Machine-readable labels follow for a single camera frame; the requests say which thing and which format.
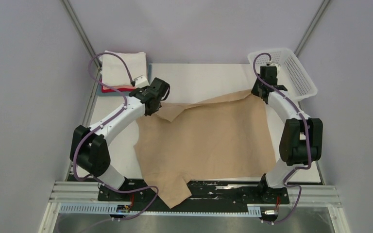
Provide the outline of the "beige t shirt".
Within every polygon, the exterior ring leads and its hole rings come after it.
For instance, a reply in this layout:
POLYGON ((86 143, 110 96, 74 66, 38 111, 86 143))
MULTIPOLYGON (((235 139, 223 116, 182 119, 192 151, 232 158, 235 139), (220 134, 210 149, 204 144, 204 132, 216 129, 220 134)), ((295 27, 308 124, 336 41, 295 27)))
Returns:
POLYGON ((256 178, 276 164, 266 105, 250 90, 195 104, 163 103, 136 122, 142 177, 169 208, 192 195, 191 180, 256 178))

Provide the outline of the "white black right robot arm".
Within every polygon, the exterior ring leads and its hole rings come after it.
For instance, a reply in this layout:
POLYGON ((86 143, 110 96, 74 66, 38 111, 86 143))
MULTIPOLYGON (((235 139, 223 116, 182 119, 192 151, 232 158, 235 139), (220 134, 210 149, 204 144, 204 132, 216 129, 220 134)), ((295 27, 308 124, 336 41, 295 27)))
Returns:
POLYGON ((310 169, 312 162, 320 159, 323 123, 318 118, 310 118, 291 100, 287 89, 277 83, 276 66, 261 66, 255 74, 257 80, 251 93, 272 108, 284 124, 280 158, 258 185, 260 200, 268 203, 277 197, 277 189, 288 186, 287 182, 296 172, 310 169))

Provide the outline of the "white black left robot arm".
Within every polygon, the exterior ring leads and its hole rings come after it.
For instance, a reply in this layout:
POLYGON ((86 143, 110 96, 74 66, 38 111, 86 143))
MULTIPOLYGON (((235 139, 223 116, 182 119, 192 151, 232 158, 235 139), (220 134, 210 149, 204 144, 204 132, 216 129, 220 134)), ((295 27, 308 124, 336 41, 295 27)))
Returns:
POLYGON ((129 187, 124 184, 126 177, 111 165, 109 146, 132 122, 142 116, 156 113, 169 93, 170 84, 154 78, 150 85, 137 87, 128 95, 124 95, 123 104, 102 120, 89 127, 76 127, 70 151, 75 179, 84 181, 88 178, 78 175, 77 168, 80 167, 101 185, 110 189, 110 194, 116 200, 125 200, 129 195, 129 187))

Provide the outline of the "white plastic laundry basket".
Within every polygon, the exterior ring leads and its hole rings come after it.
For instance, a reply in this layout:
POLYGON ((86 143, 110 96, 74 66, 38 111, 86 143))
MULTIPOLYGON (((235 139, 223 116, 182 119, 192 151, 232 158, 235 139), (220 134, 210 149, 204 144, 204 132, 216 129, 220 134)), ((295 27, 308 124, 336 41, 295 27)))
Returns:
POLYGON ((286 87, 290 98, 295 102, 313 97, 318 92, 297 56, 288 48, 255 51, 249 53, 247 58, 250 65, 255 65, 257 72, 260 71, 260 66, 266 65, 268 61, 278 64, 278 84, 286 87), (270 54, 271 59, 267 55, 262 55, 254 62, 255 57, 260 53, 270 54))

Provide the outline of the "red folded t shirt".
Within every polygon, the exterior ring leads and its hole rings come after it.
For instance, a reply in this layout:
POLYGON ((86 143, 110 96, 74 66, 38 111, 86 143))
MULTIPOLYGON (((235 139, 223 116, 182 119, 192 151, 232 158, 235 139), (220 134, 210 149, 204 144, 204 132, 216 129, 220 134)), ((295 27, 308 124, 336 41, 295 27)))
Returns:
MULTIPOLYGON (((100 90, 101 90, 101 93, 104 93, 104 94, 106 94, 106 93, 114 93, 115 91, 113 90, 113 89, 111 89, 111 90, 102 90, 102 87, 103 86, 100 86, 100 90)), ((132 90, 129 90, 129 89, 121 89, 121 90, 119 90, 120 92, 131 92, 132 90)))

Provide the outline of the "peach folded t shirt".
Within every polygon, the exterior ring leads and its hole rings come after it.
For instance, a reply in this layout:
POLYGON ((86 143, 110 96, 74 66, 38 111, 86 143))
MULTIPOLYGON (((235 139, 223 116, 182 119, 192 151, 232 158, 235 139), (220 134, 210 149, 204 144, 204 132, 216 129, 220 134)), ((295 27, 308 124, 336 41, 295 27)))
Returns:
POLYGON ((133 90, 133 89, 135 89, 135 86, 131 86, 131 85, 117 85, 117 86, 111 86, 111 87, 103 86, 102 90, 111 90, 112 88, 118 89, 118 90, 121 90, 121 89, 122 90, 123 89, 133 90))

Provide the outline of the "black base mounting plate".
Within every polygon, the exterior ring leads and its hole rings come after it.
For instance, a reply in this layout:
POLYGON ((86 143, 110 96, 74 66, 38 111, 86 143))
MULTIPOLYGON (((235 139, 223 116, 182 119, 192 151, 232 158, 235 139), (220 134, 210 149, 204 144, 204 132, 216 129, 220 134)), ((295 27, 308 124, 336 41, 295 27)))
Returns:
MULTIPOLYGON (((187 183, 190 197, 173 208, 169 208, 157 198, 148 211, 244 213, 247 212, 249 204, 289 204, 285 188, 270 189, 262 193, 257 186, 257 182, 190 181, 187 183)), ((155 196, 152 189, 133 194, 119 194, 100 185, 97 186, 96 194, 95 199, 98 201, 132 201, 134 211, 142 210, 155 196)))

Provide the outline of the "right corner metal post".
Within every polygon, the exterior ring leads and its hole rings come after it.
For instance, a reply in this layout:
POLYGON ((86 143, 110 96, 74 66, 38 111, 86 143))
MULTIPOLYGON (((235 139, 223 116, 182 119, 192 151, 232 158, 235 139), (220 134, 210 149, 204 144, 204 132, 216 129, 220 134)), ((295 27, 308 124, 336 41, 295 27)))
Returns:
POLYGON ((322 0, 316 13, 314 14, 313 18, 311 19, 309 25, 307 26, 303 36, 301 37, 295 51, 294 51, 294 54, 296 56, 299 56, 304 47, 306 46, 306 44, 308 43, 311 35, 313 34, 316 26, 318 25, 318 23, 320 22, 321 18, 324 16, 325 14, 325 11, 327 10, 328 6, 331 4, 331 0, 322 0))

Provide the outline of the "corner metal post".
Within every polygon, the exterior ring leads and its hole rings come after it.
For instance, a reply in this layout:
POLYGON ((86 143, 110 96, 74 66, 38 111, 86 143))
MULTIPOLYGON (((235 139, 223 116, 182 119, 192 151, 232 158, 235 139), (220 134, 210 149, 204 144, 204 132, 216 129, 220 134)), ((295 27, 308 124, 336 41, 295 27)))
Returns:
POLYGON ((299 56, 304 47, 306 46, 306 44, 308 43, 311 35, 313 34, 316 26, 318 25, 318 23, 320 22, 321 18, 324 16, 325 14, 325 11, 327 10, 328 6, 331 4, 331 0, 322 0, 316 13, 314 14, 313 18, 311 19, 309 25, 307 26, 303 36, 301 37, 295 51, 294 51, 294 54, 296 56, 299 56))
POLYGON ((80 40, 82 41, 87 53, 89 54, 89 56, 91 58, 93 58, 96 53, 95 53, 95 50, 93 48, 93 46, 91 45, 90 41, 89 41, 89 38, 88 36, 86 35, 85 33, 85 30, 71 4, 71 2, 69 0, 60 0, 66 14, 68 15, 72 25, 74 26, 80 40))

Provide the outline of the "left corner metal post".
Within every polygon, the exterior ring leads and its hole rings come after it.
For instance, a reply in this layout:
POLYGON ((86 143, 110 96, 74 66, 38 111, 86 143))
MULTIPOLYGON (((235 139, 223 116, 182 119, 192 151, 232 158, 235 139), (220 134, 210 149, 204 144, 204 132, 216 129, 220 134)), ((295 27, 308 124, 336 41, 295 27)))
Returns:
POLYGON ((68 15, 72 25, 74 26, 80 40, 82 41, 87 53, 89 54, 89 56, 91 58, 93 58, 96 53, 95 53, 95 50, 93 48, 93 46, 91 45, 90 41, 89 41, 89 38, 88 36, 86 35, 85 33, 85 30, 71 4, 71 2, 69 0, 60 0, 66 14, 68 15))

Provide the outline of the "aluminium frame rail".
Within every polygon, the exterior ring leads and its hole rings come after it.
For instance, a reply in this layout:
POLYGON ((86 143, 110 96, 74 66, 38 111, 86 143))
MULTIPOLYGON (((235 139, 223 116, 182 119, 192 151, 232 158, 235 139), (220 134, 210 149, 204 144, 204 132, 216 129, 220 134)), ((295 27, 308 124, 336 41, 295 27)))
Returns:
MULTIPOLYGON (((87 182, 56 182, 39 232, 306 232, 348 233, 350 227, 334 186, 291 183, 289 204, 249 204, 244 213, 134 211, 132 201, 98 201, 97 186, 87 182)), ((123 194, 145 191, 142 179, 124 184, 123 194)))

